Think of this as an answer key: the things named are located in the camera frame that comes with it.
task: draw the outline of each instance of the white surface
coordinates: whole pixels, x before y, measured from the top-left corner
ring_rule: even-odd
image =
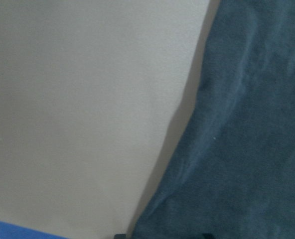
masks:
[[[132,230],[193,109],[208,3],[0,1],[0,220]]]

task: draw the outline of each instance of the blue stripe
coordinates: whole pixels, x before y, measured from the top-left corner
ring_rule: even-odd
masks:
[[[0,239],[67,239],[32,229],[0,222]]]

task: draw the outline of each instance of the dark blue fabric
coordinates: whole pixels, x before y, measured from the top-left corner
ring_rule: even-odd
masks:
[[[55,235],[38,232],[13,224],[0,222],[0,239],[67,239]]]
[[[195,110],[133,239],[295,239],[295,0],[222,0]]]

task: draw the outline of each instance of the blue tape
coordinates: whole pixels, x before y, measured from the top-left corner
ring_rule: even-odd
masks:
[[[13,224],[0,222],[0,239],[67,239]]]

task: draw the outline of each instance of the blue line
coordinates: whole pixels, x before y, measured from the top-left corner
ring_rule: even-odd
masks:
[[[67,239],[13,224],[0,222],[0,239]]]

